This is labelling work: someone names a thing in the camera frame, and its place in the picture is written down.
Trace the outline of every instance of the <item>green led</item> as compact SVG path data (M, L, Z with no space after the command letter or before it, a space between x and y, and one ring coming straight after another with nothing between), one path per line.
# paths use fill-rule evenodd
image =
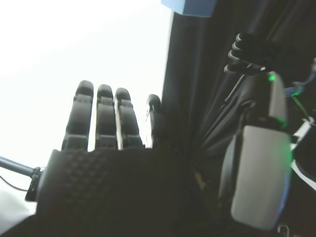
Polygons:
M276 79L275 75L270 75L269 76L269 81L274 81Z

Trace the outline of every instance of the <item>metal rod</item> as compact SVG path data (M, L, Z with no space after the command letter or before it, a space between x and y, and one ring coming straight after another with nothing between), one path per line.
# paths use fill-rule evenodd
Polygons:
M33 168L30 168L23 164L19 164L4 157L0 157L0 167L29 177L32 176L34 170Z

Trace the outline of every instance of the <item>black tube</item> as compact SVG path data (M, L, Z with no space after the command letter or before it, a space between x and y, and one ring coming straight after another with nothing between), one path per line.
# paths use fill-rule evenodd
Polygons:
M19 173L19 174L29 176L29 177L32 176L33 170L34 170L33 168L30 168L30 167L25 166L23 164L19 164L17 162L6 159L4 157L0 157L0 167L11 170L11 171Z

